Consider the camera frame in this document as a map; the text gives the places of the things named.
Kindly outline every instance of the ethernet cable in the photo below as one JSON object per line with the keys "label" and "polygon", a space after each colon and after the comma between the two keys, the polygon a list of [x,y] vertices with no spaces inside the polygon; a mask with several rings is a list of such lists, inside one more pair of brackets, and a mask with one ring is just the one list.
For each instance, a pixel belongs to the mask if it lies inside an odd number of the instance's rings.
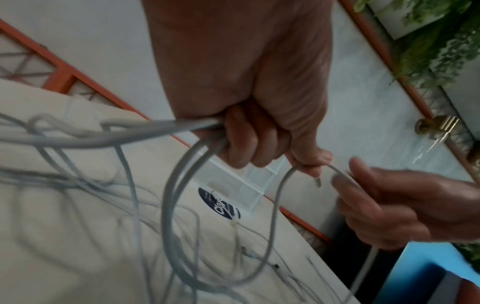
{"label": "ethernet cable", "polygon": [[[25,134],[22,132],[14,132],[14,131],[1,132],[0,142],[32,145],[36,147],[39,153],[42,155],[42,157],[50,165],[52,165],[53,168],[59,171],[60,175],[62,176],[62,178],[57,178],[55,180],[56,183],[59,183],[60,185],[62,183],[65,183],[65,186],[68,185],[70,187],[80,188],[104,201],[107,201],[108,203],[116,207],[119,207],[120,209],[123,209],[127,213],[130,213],[134,217],[136,222],[135,224],[136,239],[140,239],[140,233],[141,233],[140,222],[143,221],[145,223],[147,221],[145,221],[145,219],[142,220],[140,216],[140,213],[139,213],[140,202],[136,197],[137,196],[136,186],[132,179],[127,160],[125,159],[125,156],[123,155],[123,152],[120,146],[122,144],[137,142],[140,140],[164,136],[164,135],[173,134],[176,132],[199,130],[199,129],[205,129],[205,128],[216,129],[221,127],[222,125],[222,120],[219,118],[207,118],[207,119],[200,119],[195,121],[153,121],[153,122],[138,122],[138,121],[129,122],[129,121],[121,121],[121,120],[110,120],[110,121],[104,121],[101,123],[101,126],[103,127],[104,130],[108,130],[111,127],[122,127],[125,129],[121,131],[99,132],[99,131],[77,129],[75,127],[69,126],[68,124],[65,124],[64,122],[50,115],[35,116],[35,117],[32,117],[30,120],[28,120],[26,123],[18,119],[8,117],[8,116],[6,117],[6,116],[7,115],[2,115],[0,118],[4,118],[18,126],[26,128],[30,134]],[[65,134],[73,136],[74,138],[45,136],[44,134],[41,133],[41,130],[36,129],[36,123],[41,120],[44,120],[47,123],[49,123],[53,129],[62,131]],[[194,164],[192,164],[189,167],[189,163],[191,162],[191,159],[193,158],[194,154],[196,154],[197,151],[199,151],[199,149],[202,148],[203,146],[210,145],[210,144],[212,144],[213,147],[210,150],[208,150],[207,153],[205,153],[198,161],[196,161]],[[163,204],[161,206],[162,214],[161,214],[161,222],[160,222],[161,228],[162,228],[161,237],[162,237],[164,248],[165,248],[165,255],[173,268],[174,274],[178,276],[182,282],[189,285],[193,290],[204,290],[208,292],[224,293],[226,295],[231,296],[232,298],[237,299],[242,303],[247,303],[248,301],[246,300],[246,298],[234,292],[231,288],[234,286],[238,286],[238,285],[245,284],[252,281],[262,271],[262,269],[268,264],[268,258],[273,250],[273,241],[274,241],[275,232],[276,232],[275,228],[276,228],[276,219],[278,214],[280,195],[286,181],[293,175],[293,173],[297,170],[297,168],[296,167],[292,168],[285,175],[285,177],[280,183],[280,186],[277,191],[277,195],[275,197],[275,202],[273,205],[273,212],[272,212],[272,217],[270,222],[270,233],[268,238],[267,249],[266,249],[265,255],[260,260],[260,264],[255,269],[255,271],[253,271],[246,277],[243,277],[240,279],[226,279],[221,283],[212,284],[209,282],[202,281],[201,279],[198,278],[195,270],[195,269],[198,269],[198,267],[195,265],[192,266],[192,265],[185,264],[185,261],[182,258],[184,254],[182,254],[182,248],[179,245],[178,237],[175,236],[172,231],[173,212],[181,193],[183,192],[183,190],[185,189],[186,185],[188,184],[192,176],[195,174],[195,172],[198,171],[199,168],[205,162],[207,162],[211,156],[217,154],[227,144],[228,142],[225,138],[225,134],[223,132],[220,132],[220,133],[215,132],[210,138],[200,140],[190,150],[188,150],[187,153],[184,155],[184,157],[180,160],[178,165],[175,167],[167,184],[165,185],[165,191],[163,194],[163,200],[162,200]],[[45,152],[45,148],[47,147],[54,148],[57,153],[60,152],[59,155],[61,159],[66,163],[69,169],[71,169],[74,172],[74,174],[76,174],[76,176],[70,174],[69,172],[64,170],[61,166],[53,162],[51,157],[48,155],[48,153]],[[134,204],[134,209],[129,209],[126,207],[122,208],[119,206],[118,203],[114,203],[113,201],[106,199],[104,194],[109,194],[116,197],[119,197],[119,195],[118,193],[112,192],[111,190],[110,191],[106,190],[107,185],[102,183],[97,183],[96,181],[87,179],[84,175],[81,174],[81,171],[76,170],[75,165],[71,161],[69,161],[66,155],[61,151],[61,149],[96,149],[96,148],[104,148],[104,147],[115,147],[115,150],[117,151],[119,159],[125,169],[125,172],[127,175],[127,184],[130,188],[130,197],[123,196],[122,198],[124,199],[128,198],[129,200],[131,200]],[[344,173],[336,169],[334,166],[331,165],[329,167],[335,170],[337,173],[349,178],[349,176],[345,175]],[[7,172],[7,170],[2,170],[2,169],[0,169],[0,172],[2,172],[2,175],[10,174],[9,178],[11,178],[12,175],[16,174],[16,173],[12,174],[12,172]],[[37,183],[39,186],[40,185],[48,186],[47,182],[42,181],[43,178],[40,178],[40,177],[35,178],[35,175],[29,175],[24,178],[33,179],[31,182]],[[141,247],[141,243],[138,240],[137,240],[136,246],[139,248]],[[375,249],[373,249],[370,253],[371,255],[369,255],[369,257],[374,258],[376,255]],[[143,277],[144,286],[147,286],[145,288],[148,289],[148,276],[146,275],[146,269],[145,269],[146,266],[145,266],[145,263],[143,262],[143,257],[139,256],[139,260],[140,260],[139,264],[141,264],[141,268],[143,269],[141,270],[141,274]],[[355,279],[356,281],[363,280],[363,277],[365,276],[366,272],[370,268],[372,262],[373,262],[372,258],[367,259],[365,265],[362,267],[362,270],[360,271],[359,275]],[[353,291],[356,291],[354,287],[356,287],[357,285],[360,285],[360,284],[354,283],[352,285]],[[146,290],[144,293],[146,294],[145,297],[147,299],[147,302],[151,302],[151,296],[149,295],[149,291]],[[354,292],[351,292],[349,294],[348,299],[350,299],[353,293]]]}

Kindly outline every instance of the skin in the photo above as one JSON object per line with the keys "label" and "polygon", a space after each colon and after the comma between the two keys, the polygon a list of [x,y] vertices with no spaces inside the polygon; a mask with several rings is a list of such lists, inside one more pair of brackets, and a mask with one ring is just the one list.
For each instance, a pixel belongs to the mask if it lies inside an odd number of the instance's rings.
{"label": "skin", "polygon": [[360,240],[382,249],[409,241],[470,241],[480,237],[477,184],[417,171],[369,168],[350,160],[362,187],[336,176],[337,207]]}
{"label": "skin", "polygon": [[[177,118],[222,115],[234,168],[286,154],[319,176],[332,60],[331,0],[143,0]],[[197,133],[200,137],[205,132]]]}
{"label": "skin", "polygon": [[[327,110],[332,0],[143,0],[157,69],[177,118],[223,116],[234,168],[285,154],[313,177],[332,155],[317,146]],[[200,137],[208,133],[197,132]],[[358,237],[395,249],[407,242],[480,237],[476,185],[368,168],[352,159],[362,189],[332,184]]]}

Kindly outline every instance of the blue label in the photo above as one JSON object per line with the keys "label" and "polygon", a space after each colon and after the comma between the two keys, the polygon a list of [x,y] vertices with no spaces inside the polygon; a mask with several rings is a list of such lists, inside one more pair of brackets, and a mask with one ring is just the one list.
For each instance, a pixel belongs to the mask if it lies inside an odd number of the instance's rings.
{"label": "blue label", "polygon": [[198,193],[200,194],[200,197],[205,202],[205,204],[207,204],[208,207],[210,207],[217,214],[220,214],[224,218],[232,219],[229,216],[229,214],[225,211],[225,209],[227,209],[230,212],[231,215],[235,215],[235,212],[236,212],[238,218],[240,219],[240,211],[237,208],[234,208],[229,203],[227,203],[225,201],[217,201],[210,192],[208,192],[208,191],[206,191],[202,188],[198,188]]}

